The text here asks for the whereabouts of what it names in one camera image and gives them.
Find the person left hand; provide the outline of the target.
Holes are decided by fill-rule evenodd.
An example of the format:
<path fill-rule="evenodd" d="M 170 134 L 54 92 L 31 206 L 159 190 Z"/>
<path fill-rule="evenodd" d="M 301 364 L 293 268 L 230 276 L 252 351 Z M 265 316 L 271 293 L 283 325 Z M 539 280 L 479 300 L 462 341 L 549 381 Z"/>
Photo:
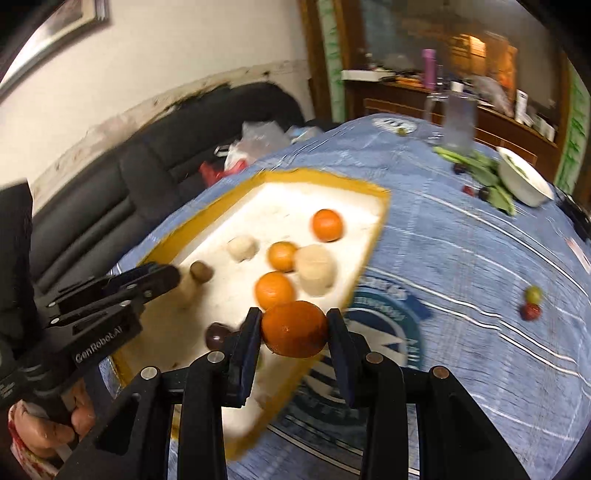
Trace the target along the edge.
<path fill-rule="evenodd" d="M 71 426 L 32 415 L 22 401 L 12 409 L 14 427 L 20 439 L 42 459 L 56 457 L 57 448 L 69 446 L 76 436 L 83 438 L 95 425 L 94 406 L 83 379 L 72 386 L 69 399 L 74 402 Z"/>

